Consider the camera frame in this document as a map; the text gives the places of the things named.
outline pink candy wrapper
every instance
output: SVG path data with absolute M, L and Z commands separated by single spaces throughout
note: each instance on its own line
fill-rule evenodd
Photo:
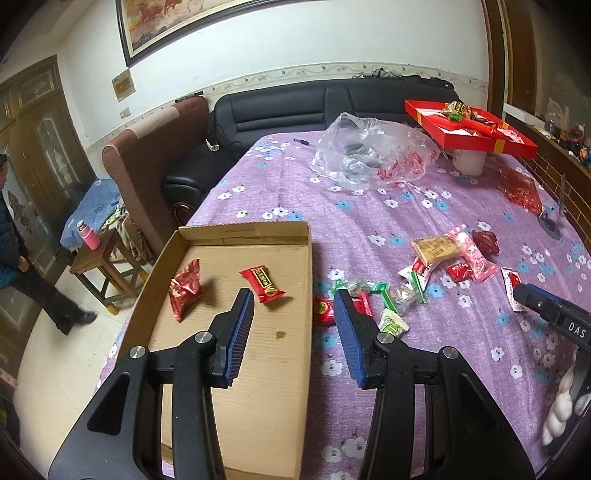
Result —
M 474 240 L 472 240 L 472 237 L 464 231 L 465 228 L 466 225 L 461 224 L 446 233 L 445 236 L 455 241 L 456 245 L 462 252 L 462 256 L 466 259 L 468 265 L 472 267 L 474 280 L 476 280 L 476 282 L 481 282 L 486 280 L 492 274 L 497 273 L 499 267 L 484 258 L 481 251 L 478 250 L 478 247 L 474 243 Z

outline red candy wrapper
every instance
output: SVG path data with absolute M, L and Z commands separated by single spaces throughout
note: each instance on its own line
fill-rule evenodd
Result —
M 265 265 L 258 265 L 257 267 L 247 268 L 240 272 L 245 279 L 247 279 L 256 294 L 259 297 L 259 302 L 267 303 L 268 301 L 278 299 L 285 294 L 282 290 L 277 290 L 275 285 L 269 279 L 267 267 Z
M 371 313 L 366 309 L 365 302 L 362 299 L 351 298 L 351 300 L 353 300 L 355 310 L 357 310 L 359 313 L 371 315 Z M 323 325 L 332 325 L 335 322 L 335 312 L 333 310 L 332 300 L 314 297 L 314 320 L 316 320 L 318 323 L 322 323 Z
M 196 258 L 170 281 L 168 296 L 177 322 L 182 322 L 189 307 L 201 298 L 199 277 L 199 259 Z
M 472 231 L 472 240 L 474 240 L 478 250 L 483 255 L 498 255 L 501 252 L 499 250 L 499 241 L 492 232 L 477 232 L 474 230 Z
M 514 312 L 526 311 L 526 308 L 513 298 L 513 290 L 517 285 L 521 284 L 519 274 L 515 270 L 511 270 L 509 268 L 501 268 L 501 272 L 503 273 L 503 280 L 505 281 L 507 299 L 509 300 L 511 308 Z
M 454 282 L 463 281 L 474 274 L 472 267 L 466 262 L 452 265 L 451 267 L 447 267 L 446 270 Z
M 534 179 L 519 173 L 512 168 L 499 166 L 503 195 L 511 202 L 523 207 L 528 212 L 540 216 L 542 202 Z

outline black leather sofa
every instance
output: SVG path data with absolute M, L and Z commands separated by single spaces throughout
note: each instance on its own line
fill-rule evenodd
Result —
M 411 123 L 405 100 L 458 99 L 451 83 L 419 76 L 317 80 L 225 95 L 207 123 L 207 141 L 216 151 L 198 145 L 165 176 L 163 195 L 183 223 L 264 135 L 324 130 L 342 112 Z

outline white floor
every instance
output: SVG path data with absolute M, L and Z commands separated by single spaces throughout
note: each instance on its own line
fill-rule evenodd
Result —
M 123 271 L 129 265 L 117 267 Z M 98 271 L 88 276 L 95 285 L 102 284 L 104 279 Z M 92 398 L 100 370 L 133 305 L 133 300 L 119 303 L 121 311 L 111 315 L 68 268 L 58 280 L 57 288 L 99 316 L 91 325 L 75 326 L 66 336 L 42 311 L 27 343 L 14 403 L 21 420 L 21 449 L 44 476 Z

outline white wall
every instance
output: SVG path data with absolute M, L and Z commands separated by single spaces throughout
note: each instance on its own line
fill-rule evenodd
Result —
M 327 61 L 440 68 L 488 80 L 480 0 L 311 0 L 242 14 L 182 37 L 131 68 L 136 93 L 117 102 L 125 69 L 115 2 L 96 0 L 58 55 L 85 147 L 131 118 L 241 75 Z

